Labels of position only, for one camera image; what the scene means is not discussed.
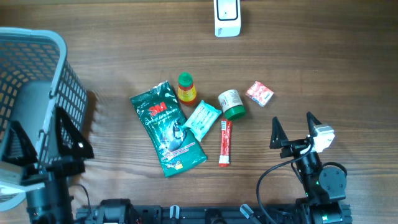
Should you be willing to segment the green-lidded white spice jar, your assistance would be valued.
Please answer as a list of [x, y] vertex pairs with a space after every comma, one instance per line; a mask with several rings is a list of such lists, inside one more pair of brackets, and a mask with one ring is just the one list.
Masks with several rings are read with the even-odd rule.
[[237, 90], [227, 90], [218, 96], [226, 119], [233, 121], [246, 115], [246, 109]]

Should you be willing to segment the red stick sachet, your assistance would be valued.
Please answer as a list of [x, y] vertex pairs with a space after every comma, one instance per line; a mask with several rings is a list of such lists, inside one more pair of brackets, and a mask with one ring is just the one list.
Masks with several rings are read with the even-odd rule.
[[230, 150], [231, 150], [231, 131], [232, 121], [227, 119], [221, 120], [221, 148], [219, 166], [228, 167], [230, 164]]

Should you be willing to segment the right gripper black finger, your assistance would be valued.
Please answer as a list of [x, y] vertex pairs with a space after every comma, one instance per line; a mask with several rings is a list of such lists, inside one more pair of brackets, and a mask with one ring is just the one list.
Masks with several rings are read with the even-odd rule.
[[272, 119], [272, 134], [269, 147], [271, 149], [280, 149], [289, 144], [289, 139], [286, 136], [278, 117]]
[[309, 111], [306, 114], [308, 130], [311, 136], [315, 135], [315, 126], [321, 125], [322, 123]]

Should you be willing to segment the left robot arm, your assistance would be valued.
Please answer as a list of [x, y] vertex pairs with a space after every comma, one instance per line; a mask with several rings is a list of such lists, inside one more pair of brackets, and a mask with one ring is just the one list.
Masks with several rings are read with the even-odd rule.
[[24, 193], [31, 223], [74, 223], [67, 179], [85, 172], [91, 144], [61, 107], [54, 111], [56, 160], [41, 160], [20, 122], [11, 121], [1, 143], [3, 194]]

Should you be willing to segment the teal wet wipes packet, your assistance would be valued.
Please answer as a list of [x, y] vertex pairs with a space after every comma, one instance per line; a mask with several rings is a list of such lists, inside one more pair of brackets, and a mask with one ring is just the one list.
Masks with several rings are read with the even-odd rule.
[[195, 139], [201, 142], [221, 114], [221, 110], [201, 100], [191, 116], [182, 125], [182, 128], [189, 129]]

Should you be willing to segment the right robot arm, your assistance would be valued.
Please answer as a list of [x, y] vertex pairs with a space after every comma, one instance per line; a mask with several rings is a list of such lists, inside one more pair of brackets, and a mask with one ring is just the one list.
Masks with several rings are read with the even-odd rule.
[[334, 129], [307, 113], [309, 134], [290, 141], [278, 118], [272, 119], [271, 149], [280, 149], [281, 158], [292, 158], [291, 165], [303, 185], [306, 197], [295, 203], [295, 221], [299, 223], [352, 223], [346, 198], [348, 171], [337, 162], [322, 163], [319, 154], [335, 138]]

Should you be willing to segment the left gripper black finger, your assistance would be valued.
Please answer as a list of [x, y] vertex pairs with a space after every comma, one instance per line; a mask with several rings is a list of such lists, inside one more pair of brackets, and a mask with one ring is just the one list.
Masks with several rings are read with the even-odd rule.
[[1, 143], [1, 161], [17, 166], [38, 162], [37, 152], [20, 122], [11, 121]]
[[62, 156], [72, 156], [74, 159], [93, 159], [91, 144], [81, 134], [71, 121], [68, 113], [62, 107], [55, 109], [55, 133], [58, 153]]

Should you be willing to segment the green 3M wipes pouch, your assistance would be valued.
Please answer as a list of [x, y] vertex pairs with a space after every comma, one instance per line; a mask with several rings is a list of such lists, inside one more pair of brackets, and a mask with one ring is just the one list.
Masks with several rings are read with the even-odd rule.
[[166, 178], [207, 160], [193, 133], [183, 127], [187, 119], [168, 81], [130, 97], [130, 101], [154, 145]]

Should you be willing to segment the sriracha bottle with green cap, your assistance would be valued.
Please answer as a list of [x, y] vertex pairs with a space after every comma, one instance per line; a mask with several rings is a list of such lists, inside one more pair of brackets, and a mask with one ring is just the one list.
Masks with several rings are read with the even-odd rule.
[[187, 72], [183, 72], [178, 77], [178, 99], [184, 105], [193, 105], [197, 99], [197, 91], [193, 82], [193, 77]]

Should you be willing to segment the small red snack packet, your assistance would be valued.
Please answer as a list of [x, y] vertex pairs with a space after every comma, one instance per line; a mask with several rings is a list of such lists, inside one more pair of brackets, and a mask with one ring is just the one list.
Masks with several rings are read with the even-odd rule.
[[268, 104], [273, 95], [274, 92], [259, 81], [255, 81], [254, 84], [246, 91], [246, 96], [255, 101], [261, 107]]

